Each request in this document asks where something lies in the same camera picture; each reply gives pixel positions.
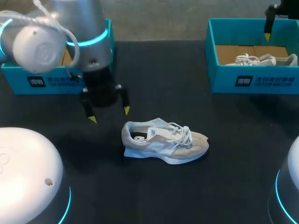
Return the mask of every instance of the shoe sole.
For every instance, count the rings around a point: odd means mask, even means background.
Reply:
[[[126,148],[124,156],[131,157],[131,158],[139,158],[139,159],[155,157],[155,158],[159,158],[159,159],[167,162],[168,164],[177,165],[177,164],[183,164],[183,163],[187,163],[187,162],[191,162],[193,160],[196,160],[199,157],[203,156],[205,153],[206,152],[204,152],[203,154],[197,155],[195,157],[189,158],[189,159],[179,160],[179,159],[172,159],[172,158],[169,158],[169,157],[157,154],[157,153],[142,152],[142,151],[139,151],[139,150]]]

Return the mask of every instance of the blue shoe box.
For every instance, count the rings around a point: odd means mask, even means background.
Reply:
[[[206,63],[212,93],[299,94],[299,66],[219,63],[216,45],[280,46],[289,55],[299,56],[299,22],[275,20],[269,42],[263,32],[265,22],[266,19],[209,19]]]
[[[113,65],[114,33],[111,20],[106,20],[108,36],[110,40],[112,58],[110,69]],[[16,95],[43,95],[43,94],[79,94],[85,83],[83,79],[71,80],[64,66],[57,67],[53,71],[43,74],[32,74],[13,63],[5,63],[2,70],[9,85]],[[72,68],[73,75],[81,75],[82,72]]]

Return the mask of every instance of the shoe box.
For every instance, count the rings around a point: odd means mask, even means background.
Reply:
[[[299,56],[299,22],[275,20],[270,41],[266,19],[209,19],[206,63],[213,93],[299,94],[299,66],[229,66],[239,55]]]

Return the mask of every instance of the black table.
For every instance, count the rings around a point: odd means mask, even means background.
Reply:
[[[211,94],[204,41],[118,42],[121,102],[84,117],[77,96],[15,96],[0,80],[0,125],[32,129],[59,150],[73,193],[74,224],[270,223],[267,197],[299,135],[297,96]],[[210,138],[183,164],[123,158],[127,120],[160,117]]]

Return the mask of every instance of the pair of shoes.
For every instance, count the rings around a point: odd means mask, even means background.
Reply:
[[[206,136],[160,118],[148,122],[127,122],[121,138],[126,147],[124,156],[156,157],[169,164],[193,161],[209,148]]]
[[[277,65],[286,65],[286,66],[297,66],[298,58],[295,54],[290,55],[289,57],[273,57],[270,54],[266,54],[261,57],[249,56],[248,54],[240,55],[235,59],[235,63],[227,65],[263,65],[263,66],[277,66]]]

